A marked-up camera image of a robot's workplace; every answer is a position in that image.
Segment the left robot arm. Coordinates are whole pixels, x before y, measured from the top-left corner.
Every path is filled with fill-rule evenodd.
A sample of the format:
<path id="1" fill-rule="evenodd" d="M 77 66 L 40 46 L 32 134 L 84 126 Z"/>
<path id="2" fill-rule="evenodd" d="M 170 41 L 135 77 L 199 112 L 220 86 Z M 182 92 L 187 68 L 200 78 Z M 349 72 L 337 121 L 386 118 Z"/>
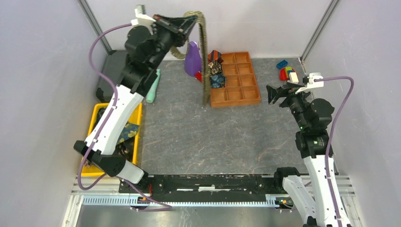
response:
<path id="1" fill-rule="evenodd" d="M 189 38 L 198 16 L 164 17 L 155 14 L 137 16 L 124 44 L 128 52 L 122 80 L 115 85 L 100 74 L 113 88 L 113 96 L 100 121 L 84 140 L 77 140 L 74 149 L 84 159 L 110 177 L 130 182 L 136 192 L 148 188 L 146 172 L 121 155 L 115 155 L 118 138 L 129 117 L 148 94 L 157 78 L 157 69 L 171 47 L 181 47 Z"/>

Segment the olive green leaf-pattern tie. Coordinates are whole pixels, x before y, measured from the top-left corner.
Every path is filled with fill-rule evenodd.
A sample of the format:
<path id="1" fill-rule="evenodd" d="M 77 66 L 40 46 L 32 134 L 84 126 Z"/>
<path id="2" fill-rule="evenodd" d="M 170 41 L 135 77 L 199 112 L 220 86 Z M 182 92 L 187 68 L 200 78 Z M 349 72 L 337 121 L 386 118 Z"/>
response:
<path id="1" fill-rule="evenodd" d="M 202 79 L 203 79 L 203 99 L 202 107 L 204 108 L 210 98 L 211 85 L 209 77 L 211 75 L 208 63 L 208 41 L 207 41 L 207 31 L 206 31 L 206 19 L 201 11 L 187 11 L 183 15 L 187 16 L 197 16 L 196 23 L 199 24 L 199 34 L 200 34 L 200 51 L 202 54 Z"/>

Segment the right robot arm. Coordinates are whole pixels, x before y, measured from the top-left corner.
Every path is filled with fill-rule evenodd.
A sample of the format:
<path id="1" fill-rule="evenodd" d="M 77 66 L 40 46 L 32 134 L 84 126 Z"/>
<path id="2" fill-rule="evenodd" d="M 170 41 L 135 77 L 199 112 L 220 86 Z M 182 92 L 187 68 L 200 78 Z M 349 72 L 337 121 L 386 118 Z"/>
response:
<path id="1" fill-rule="evenodd" d="M 303 92 L 299 85 L 267 85 L 266 89 L 268 103 L 274 104 L 283 98 L 279 106 L 289 108 L 299 127 L 296 148 L 307 167 L 313 193 L 308 192 L 295 167 L 277 169 L 274 189 L 288 193 L 305 227 L 350 227 L 352 224 L 335 179 L 333 151 L 327 132 L 335 108 L 322 98 L 308 102 L 310 94 Z"/>

